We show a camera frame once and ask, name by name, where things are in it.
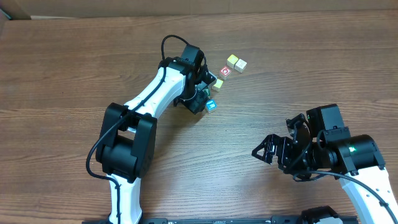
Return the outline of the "blue letter wooden block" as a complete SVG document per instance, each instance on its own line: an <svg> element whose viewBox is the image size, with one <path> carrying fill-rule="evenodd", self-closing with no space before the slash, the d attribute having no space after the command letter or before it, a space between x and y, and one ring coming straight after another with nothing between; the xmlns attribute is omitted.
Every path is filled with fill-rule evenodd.
<svg viewBox="0 0 398 224"><path fill-rule="evenodd" d="M212 113L217 109L217 104L215 102L215 100L209 100L206 102L205 108L207 110L208 113Z"/></svg>

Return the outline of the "green letter wooden block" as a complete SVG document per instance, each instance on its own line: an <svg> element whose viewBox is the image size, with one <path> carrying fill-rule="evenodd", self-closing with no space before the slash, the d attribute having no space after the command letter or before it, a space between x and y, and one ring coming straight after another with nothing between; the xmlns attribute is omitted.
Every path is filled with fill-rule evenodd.
<svg viewBox="0 0 398 224"><path fill-rule="evenodd" d="M211 96L210 90L208 88L203 90L207 96Z"/></svg>

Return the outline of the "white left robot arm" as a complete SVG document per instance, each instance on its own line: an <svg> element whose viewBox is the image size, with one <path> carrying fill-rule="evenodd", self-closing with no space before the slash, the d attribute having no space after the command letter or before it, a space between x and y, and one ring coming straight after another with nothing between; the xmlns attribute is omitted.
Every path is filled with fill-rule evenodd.
<svg viewBox="0 0 398 224"><path fill-rule="evenodd" d="M193 114L203 111L209 100L203 90L216 80L203 56L167 57L139 95L106 108L99 139L87 156L101 164L103 174L95 174L86 162L89 175L107 180L111 187L112 206L105 223L141 221L141 180L153 160L158 119L169 104L181 103Z"/></svg>

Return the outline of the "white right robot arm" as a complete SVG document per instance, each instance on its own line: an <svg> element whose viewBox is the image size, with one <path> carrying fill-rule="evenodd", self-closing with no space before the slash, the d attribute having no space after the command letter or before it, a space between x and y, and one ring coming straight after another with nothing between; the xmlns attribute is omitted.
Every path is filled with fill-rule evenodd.
<svg viewBox="0 0 398 224"><path fill-rule="evenodd" d="M296 182L326 176L340 181L361 223L397 223L397 202L386 162L371 136L352 136L337 106L315 108L287 119L289 136L270 134L252 150Z"/></svg>

